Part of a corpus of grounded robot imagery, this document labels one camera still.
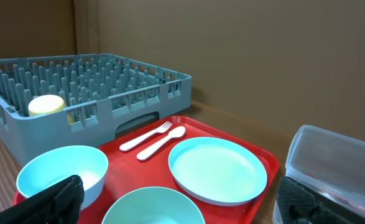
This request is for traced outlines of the white plastic fork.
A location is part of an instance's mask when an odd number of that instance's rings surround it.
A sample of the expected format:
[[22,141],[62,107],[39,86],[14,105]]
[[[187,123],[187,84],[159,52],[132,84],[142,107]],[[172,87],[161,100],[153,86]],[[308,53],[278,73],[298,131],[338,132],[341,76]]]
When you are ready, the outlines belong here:
[[140,143],[142,143],[143,141],[145,141],[147,138],[151,137],[154,134],[162,134],[164,132],[166,132],[170,127],[171,127],[172,123],[170,121],[165,122],[164,124],[162,124],[161,126],[159,126],[158,128],[155,128],[145,134],[142,134],[128,142],[125,142],[124,144],[120,145],[119,149],[122,152],[127,152],[131,149],[133,149],[134,147],[136,147],[137,145],[139,145]]

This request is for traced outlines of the white plastic spoon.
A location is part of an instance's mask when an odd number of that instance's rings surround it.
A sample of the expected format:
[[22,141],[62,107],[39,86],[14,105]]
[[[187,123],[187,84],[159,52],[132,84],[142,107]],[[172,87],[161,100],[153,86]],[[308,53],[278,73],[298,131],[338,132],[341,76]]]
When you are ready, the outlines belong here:
[[144,161],[148,159],[150,156],[152,156],[154,153],[156,153],[167,141],[173,139],[173,138],[180,138],[185,134],[186,128],[184,126],[178,126],[174,128],[173,130],[169,131],[168,134],[154,143],[153,145],[147,147],[143,151],[137,154],[137,159],[139,161]]

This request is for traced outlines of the yellow plastic cup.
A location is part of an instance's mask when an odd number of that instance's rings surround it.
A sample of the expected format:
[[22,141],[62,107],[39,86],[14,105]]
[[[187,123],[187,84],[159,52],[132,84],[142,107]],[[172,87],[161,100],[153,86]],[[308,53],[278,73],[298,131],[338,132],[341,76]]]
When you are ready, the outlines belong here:
[[42,95],[34,98],[28,104],[29,116],[37,116],[40,114],[51,114],[62,111],[67,104],[57,95]]

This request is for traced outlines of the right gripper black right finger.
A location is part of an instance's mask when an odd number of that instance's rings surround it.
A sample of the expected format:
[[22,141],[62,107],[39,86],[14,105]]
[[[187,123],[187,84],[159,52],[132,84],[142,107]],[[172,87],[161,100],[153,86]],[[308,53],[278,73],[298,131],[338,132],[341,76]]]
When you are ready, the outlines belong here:
[[279,182],[276,204],[283,224],[365,224],[364,217],[287,176]]

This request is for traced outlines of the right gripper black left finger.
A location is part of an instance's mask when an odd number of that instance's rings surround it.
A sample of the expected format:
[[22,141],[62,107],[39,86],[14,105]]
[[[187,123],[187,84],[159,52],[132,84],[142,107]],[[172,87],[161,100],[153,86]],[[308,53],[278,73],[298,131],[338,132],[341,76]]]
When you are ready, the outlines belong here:
[[0,224],[77,223],[84,200],[80,176],[71,175],[0,213]]

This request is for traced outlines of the green bowl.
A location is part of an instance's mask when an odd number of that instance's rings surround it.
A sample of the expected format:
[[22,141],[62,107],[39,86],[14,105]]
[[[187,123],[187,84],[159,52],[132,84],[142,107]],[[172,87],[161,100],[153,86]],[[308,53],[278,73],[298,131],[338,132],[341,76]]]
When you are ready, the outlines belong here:
[[144,187],[119,198],[102,224],[205,224],[197,205],[186,195],[166,187]]

